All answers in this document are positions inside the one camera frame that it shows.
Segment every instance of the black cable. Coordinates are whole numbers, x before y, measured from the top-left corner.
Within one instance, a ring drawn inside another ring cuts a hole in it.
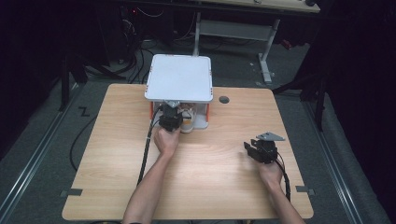
[[[148,136],[146,138],[146,147],[145,147],[145,153],[143,155],[143,161],[142,161],[142,166],[140,168],[140,175],[139,175],[139,179],[137,180],[137,185],[140,184],[140,181],[142,181],[143,179],[143,174],[145,173],[145,168],[146,168],[146,162],[148,160],[148,154],[149,154],[149,142],[151,140],[151,132],[153,127],[155,126],[154,120],[155,120],[155,116],[157,115],[158,111],[160,111],[160,109],[163,108],[162,105],[158,106],[157,109],[155,110],[154,114],[152,115],[151,118],[151,123],[148,127]]]
[[[143,75],[143,77],[142,77],[142,81],[140,82],[140,84],[144,84],[145,83],[145,79],[146,79],[146,76],[149,74],[149,70],[145,73],[145,75]]]
[[[143,48],[141,48],[141,49],[147,51],[147,52],[150,53],[152,56],[154,56],[154,53],[153,53],[151,50],[149,50],[149,49],[143,49]]]
[[[97,117],[98,117],[97,115],[96,115],[95,117],[93,117],[93,119],[91,119],[90,122],[88,122],[88,123],[84,126],[84,128],[81,129],[81,131],[79,131],[78,135],[76,136],[75,140],[73,141],[72,146],[70,147],[70,150],[69,150],[69,160],[70,160],[70,163],[71,163],[71,165],[72,165],[72,167],[73,167],[73,169],[74,169],[75,171],[77,170],[77,166],[76,166],[76,165],[74,164],[74,162],[73,162],[73,148],[74,148],[74,146],[75,146],[77,140],[78,140],[79,137],[81,136],[81,134],[88,128],[88,126],[89,126],[94,120],[96,120]]]
[[[283,177],[285,178],[286,198],[290,202],[290,181],[289,181],[288,174],[286,174],[286,165],[285,165],[285,162],[283,162],[282,156],[279,154],[279,152],[277,153],[277,155],[279,155],[280,159],[282,160],[283,166],[279,163],[278,160],[276,160],[274,157],[272,157],[270,153],[268,153],[266,150],[263,150],[263,151],[271,158],[271,160],[276,162],[277,166],[279,166],[280,170],[282,171]]]
[[[141,55],[141,57],[142,57],[142,65],[140,66],[140,68],[139,68],[139,70],[137,71],[137,73],[136,73],[136,75],[134,75],[134,78],[132,78],[132,80],[129,82],[130,84],[131,83],[134,83],[134,80],[137,78],[137,81],[138,82],[140,82],[140,76],[139,76],[139,74],[140,74],[140,72],[142,71],[142,69],[143,69],[143,67],[144,67],[144,65],[145,65],[145,57],[144,57],[144,55],[143,55],[143,50],[142,49],[140,49],[140,55]]]
[[[158,46],[158,39],[157,38],[153,38],[152,40],[144,40],[143,42],[151,42],[151,41],[154,41],[154,44],[152,46],[145,47],[145,49],[154,49],[155,47]]]
[[[101,72],[104,76],[111,77],[114,79],[125,79],[125,77],[120,77],[119,75],[114,74],[110,70],[104,68],[101,64],[96,63],[94,61],[90,61],[87,58],[83,57],[82,55],[77,55],[75,54],[82,62],[83,64],[89,64],[92,68],[98,70]]]
[[[134,58],[132,58],[132,60],[128,63],[128,65],[126,65],[125,67],[121,68],[120,70],[114,71],[112,73],[114,73],[115,75],[119,75],[121,73],[124,73],[128,70],[130,70],[131,68],[134,67],[136,61],[134,60]],[[85,67],[85,71],[89,74],[95,75],[95,76],[103,76],[103,73],[99,73],[99,72],[95,72],[91,69],[89,69],[88,67]]]
[[[181,39],[181,40],[174,40],[173,43],[178,46],[188,47],[188,46],[194,45],[194,38],[195,38],[195,35],[192,35],[192,36],[189,36],[189,37]]]
[[[134,57],[135,64],[134,64],[134,70],[131,72],[131,75],[129,75],[129,76],[128,76],[128,79],[127,79],[127,83],[129,83],[129,84],[132,83],[131,77],[134,75],[134,72],[136,71],[136,67],[137,67],[137,58],[136,58],[136,55],[134,54],[133,57]]]
[[[240,40],[240,39],[223,37],[221,41],[223,43],[226,43],[229,45],[236,45],[236,46],[253,45],[253,44],[259,42],[258,40],[254,40],[254,39],[244,39],[244,40],[242,40],[242,43],[238,43],[238,40]]]
[[[212,43],[213,41],[218,41],[218,45],[215,46],[214,48],[206,48],[203,44],[204,41],[201,41],[199,43],[199,47],[202,49],[210,49],[210,50],[215,50],[215,49],[219,49],[222,45],[223,45],[223,38],[221,37],[207,37],[206,39],[209,39],[210,43]]]
[[[192,19],[191,19],[190,28],[189,28],[189,30],[186,32],[186,34],[184,34],[181,38],[174,39],[174,40],[173,40],[174,42],[176,42],[176,41],[178,41],[178,40],[184,40],[184,39],[186,39],[186,38],[191,38],[191,37],[195,36],[195,35],[191,35],[191,36],[187,36],[187,35],[189,35],[190,32],[191,32],[191,29],[192,29],[192,27],[193,27],[193,25],[194,25],[194,22],[195,22],[196,14],[197,14],[196,12],[194,12],[194,13],[192,14]]]
[[[128,84],[133,83],[134,80],[136,79],[136,76],[137,76],[137,75],[134,76],[134,78],[131,78],[131,77],[134,75],[134,72],[136,71],[136,67],[137,67],[137,66],[134,67],[134,71],[132,71],[131,75],[128,77],[128,81],[127,81]]]

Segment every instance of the white box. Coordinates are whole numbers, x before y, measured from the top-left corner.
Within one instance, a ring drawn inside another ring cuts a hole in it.
[[[209,103],[213,100],[210,59],[204,56],[154,55],[148,74],[145,97],[153,111],[164,101],[196,103],[194,128],[208,125]]]

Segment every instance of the human hand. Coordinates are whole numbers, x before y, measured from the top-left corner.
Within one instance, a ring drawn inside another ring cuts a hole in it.
[[[259,168],[260,178],[268,190],[280,189],[280,181],[282,179],[283,173],[276,162],[269,164],[261,163],[255,161],[257,167]]]
[[[154,142],[161,154],[173,156],[180,136],[180,128],[169,133],[164,128],[159,128],[154,134]]]

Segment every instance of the black device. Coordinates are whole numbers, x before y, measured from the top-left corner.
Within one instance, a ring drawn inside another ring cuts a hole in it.
[[[171,133],[178,129],[183,122],[181,113],[177,113],[177,107],[172,107],[168,104],[162,105],[163,114],[160,116],[160,126]]]
[[[274,141],[250,139],[250,142],[255,148],[246,142],[244,142],[244,146],[249,157],[255,161],[268,164],[277,159],[277,147]]]
[[[277,164],[279,169],[282,171],[283,177],[285,178],[286,198],[290,201],[289,178],[286,174],[285,163],[277,152],[277,147],[275,144],[275,141],[284,141],[285,138],[269,132],[257,135],[257,138],[259,138],[259,140],[250,139],[250,143],[253,145],[253,147],[249,143],[244,142],[244,147],[247,150],[247,154],[255,161],[263,162],[265,164],[275,162]],[[282,164],[277,159],[278,155],[282,160]]]

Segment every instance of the wooden table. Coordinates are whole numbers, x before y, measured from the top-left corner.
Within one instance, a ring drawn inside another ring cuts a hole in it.
[[[109,86],[92,130],[63,217],[67,220],[121,220],[136,186],[149,130],[145,85]],[[214,87],[209,126],[183,133],[164,181],[154,219],[274,218],[257,168],[244,149],[260,133],[276,142],[290,178],[291,202],[303,218],[313,216],[274,95],[265,89]],[[228,104],[220,96],[230,99]],[[151,141],[146,171],[159,151]]]

